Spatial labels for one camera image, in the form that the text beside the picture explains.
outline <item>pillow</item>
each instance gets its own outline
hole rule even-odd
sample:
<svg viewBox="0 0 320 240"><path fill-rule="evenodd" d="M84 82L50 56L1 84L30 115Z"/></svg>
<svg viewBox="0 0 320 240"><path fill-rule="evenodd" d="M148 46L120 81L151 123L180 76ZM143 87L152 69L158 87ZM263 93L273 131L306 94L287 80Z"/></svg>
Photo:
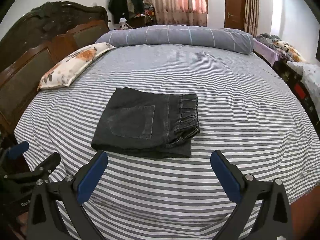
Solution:
<svg viewBox="0 0 320 240"><path fill-rule="evenodd" d="M106 42L78 49L45 73L37 90L70 86L94 60L112 49L115 47Z"/></svg>
<svg viewBox="0 0 320 240"><path fill-rule="evenodd" d="M137 29L111 31L96 43L109 42L115 47L141 44L182 44L226 49L243 54L253 51L253 37L236 29L212 30L208 27L187 25L152 25Z"/></svg>
<svg viewBox="0 0 320 240"><path fill-rule="evenodd" d="M288 53L295 62L307 62L301 54L289 43L285 41L274 41L274 45L279 46L283 51Z"/></svg>

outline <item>black clamp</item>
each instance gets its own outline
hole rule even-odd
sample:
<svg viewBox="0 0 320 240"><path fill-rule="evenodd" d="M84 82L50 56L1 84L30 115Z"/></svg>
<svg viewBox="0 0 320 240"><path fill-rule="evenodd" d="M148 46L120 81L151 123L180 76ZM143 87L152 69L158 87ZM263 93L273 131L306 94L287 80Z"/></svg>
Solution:
<svg viewBox="0 0 320 240"><path fill-rule="evenodd" d="M280 179L258 181L243 175L220 151L211 154L210 163L230 201L237 206L213 240L237 240L257 200L262 200L258 216L245 240L293 239L291 212L284 185Z"/></svg>
<svg viewBox="0 0 320 240"><path fill-rule="evenodd" d="M108 165L108 156L98 151L87 165L62 181L36 183L30 203L28 240L71 240L56 200L62 201L73 226L82 240L105 238L88 217L82 203L87 202Z"/></svg>
<svg viewBox="0 0 320 240"><path fill-rule="evenodd" d="M15 159L29 148L27 142L22 142L9 150L2 150L0 157L0 183L2 185L1 205L3 210L12 217L17 217L29 210L32 190L38 179L48 181L48 176L60 163L60 155L53 153L41 162L34 171L18 174L8 174L2 167L5 157Z"/></svg>

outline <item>wooden headboard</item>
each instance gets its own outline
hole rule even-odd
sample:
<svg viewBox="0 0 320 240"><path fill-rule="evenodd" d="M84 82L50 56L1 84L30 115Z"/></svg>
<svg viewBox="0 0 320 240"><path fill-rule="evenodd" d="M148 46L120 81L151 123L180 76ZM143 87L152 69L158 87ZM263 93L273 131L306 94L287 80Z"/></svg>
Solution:
<svg viewBox="0 0 320 240"><path fill-rule="evenodd" d="M109 29L104 20L77 25L51 41L28 49L0 72L0 131L14 137L13 131L23 112L37 95L41 77L75 50L93 44Z"/></svg>
<svg viewBox="0 0 320 240"><path fill-rule="evenodd" d="M68 1L47 2L22 16L0 41L0 72L30 48L51 41L77 25L103 20L108 15L102 6L87 7Z"/></svg>

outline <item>door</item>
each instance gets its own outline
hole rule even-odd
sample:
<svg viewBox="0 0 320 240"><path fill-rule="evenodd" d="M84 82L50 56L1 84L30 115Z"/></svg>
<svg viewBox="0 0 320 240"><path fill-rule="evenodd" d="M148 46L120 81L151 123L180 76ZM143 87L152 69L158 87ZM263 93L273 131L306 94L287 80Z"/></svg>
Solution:
<svg viewBox="0 0 320 240"><path fill-rule="evenodd" d="M224 27L244 29L245 0L226 0Z"/></svg>

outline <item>black jeans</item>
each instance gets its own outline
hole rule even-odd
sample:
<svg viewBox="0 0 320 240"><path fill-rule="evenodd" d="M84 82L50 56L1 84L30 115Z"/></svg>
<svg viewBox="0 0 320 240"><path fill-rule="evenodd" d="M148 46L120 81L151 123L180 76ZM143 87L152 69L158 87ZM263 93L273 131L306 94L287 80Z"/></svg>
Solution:
<svg viewBox="0 0 320 240"><path fill-rule="evenodd" d="M165 95L117 88L99 120L91 146L139 157L190 158L190 139L199 132L196 94Z"/></svg>

